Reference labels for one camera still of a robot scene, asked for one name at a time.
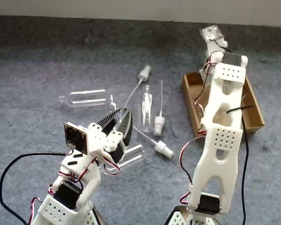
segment white wall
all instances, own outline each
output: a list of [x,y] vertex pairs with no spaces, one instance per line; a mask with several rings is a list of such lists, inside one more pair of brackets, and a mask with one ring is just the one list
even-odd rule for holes
[[281,0],[0,0],[0,15],[281,26]]

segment gray carpet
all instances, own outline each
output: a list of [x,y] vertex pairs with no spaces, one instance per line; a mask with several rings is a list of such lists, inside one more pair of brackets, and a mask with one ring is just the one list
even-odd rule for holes
[[[87,126],[104,113],[94,108],[71,109],[57,97],[73,90],[108,88],[127,96],[145,64],[152,66],[148,84],[158,96],[164,83],[162,140],[174,150],[172,160],[154,153],[140,141],[145,160],[117,177],[103,176],[91,198],[110,225],[161,225],[187,191],[188,180],[177,158],[192,137],[181,91],[182,75],[198,70],[205,42],[199,23],[0,17],[0,176],[16,156],[34,151],[66,151],[63,122]],[[248,225],[281,224],[281,29],[219,25],[229,48],[249,58],[248,75],[266,125],[250,137],[245,182]],[[84,43],[87,34],[89,44]],[[136,102],[142,90],[132,98]],[[185,154],[191,174],[202,143]],[[245,147],[239,152],[239,177],[230,213],[223,225],[243,220],[241,173]],[[30,201],[46,196],[56,179],[62,157],[30,157],[15,164],[4,182],[5,202],[28,220]],[[0,205],[0,225],[21,224]]]

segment robotic arm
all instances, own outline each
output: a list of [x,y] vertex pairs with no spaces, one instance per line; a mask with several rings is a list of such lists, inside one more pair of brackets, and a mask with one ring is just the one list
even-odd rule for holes
[[[73,153],[62,161],[59,176],[49,188],[32,225],[101,224],[89,198],[101,183],[100,162],[105,170],[107,163],[119,172],[116,163],[125,156],[133,126],[131,111],[126,110],[121,119],[122,113],[122,109],[116,110],[87,128],[65,123],[66,142]],[[75,185],[79,181],[87,184],[83,190]]]
[[[243,134],[242,112],[233,109],[241,106],[248,59],[246,56],[224,51],[227,42],[217,26],[205,28],[201,33],[207,42],[207,63],[212,68],[207,73],[204,68],[200,70],[202,79],[205,80],[204,85],[210,85],[208,104],[201,119],[201,128],[206,134],[205,145],[189,185],[188,216],[183,218],[180,211],[175,211],[166,224],[172,224],[176,216],[187,225],[215,225],[213,218],[229,211],[237,179],[237,156]],[[215,121],[218,111],[225,112],[222,113],[225,123]],[[202,192],[212,178],[220,181],[219,195]]]

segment white spray cap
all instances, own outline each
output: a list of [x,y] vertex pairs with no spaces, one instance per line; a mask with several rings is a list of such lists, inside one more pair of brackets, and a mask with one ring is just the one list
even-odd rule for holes
[[155,116],[155,129],[154,129],[154,135],[155,136],[161,136],[161,133],[163,132],[163,126],[164,126],[165,118],[163,116]]
[[146,65],[145,68],[140,72],[138,78],[142,79],[142,81],[147,81],[150,74],[151,66]]
[[157,145],[155,146],[155,150],[158,151],[159,153],[164,154],[166,157],[168,158],[172,158],[172,156],[174,155],[174,152],[169,149],[165,143],[163,143],[162,141],[159,141],[157,143]]

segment cardboard tray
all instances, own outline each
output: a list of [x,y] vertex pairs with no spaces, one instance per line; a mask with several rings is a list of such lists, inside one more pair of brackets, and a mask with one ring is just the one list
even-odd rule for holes
[[[244,123],[246,126],[246,130],[248,132],[256,132],[257,130],[262,128],[265,123],[260,108],[258,106],[258,102],[252,90],[250,81],[247,76],[245,77],[244,87],[245,88],[243,88],[243,94],[246,93],[246,96],[242,102],[242,106],[249,106],[249,105],[254,106],[252,108],[243,110]],[[182,89],[185,96],[185,101],[188,108],[189,116],[191,119],[192,131],[194,136],[197,136],[198,129],[201,126],[200,121],[202,118],[202,113],[198,106],[193,105],[193,102],[194,99],[200,94],[202,88],[203,88],[203,81],[198,72],[191,72],[183,76]],[[209,92],[210,92],[210,86],[205,87],[201,97],[198,100],[198,103],[200,103],[203,106],[203,108],[205,108],[208,103]],[[220,114],[221,112],[219,111],[215,115],[214,122],[223,125],[228,124],[228,122],[225,121],[225,119],[223,119],[226,117],[222,117]]]

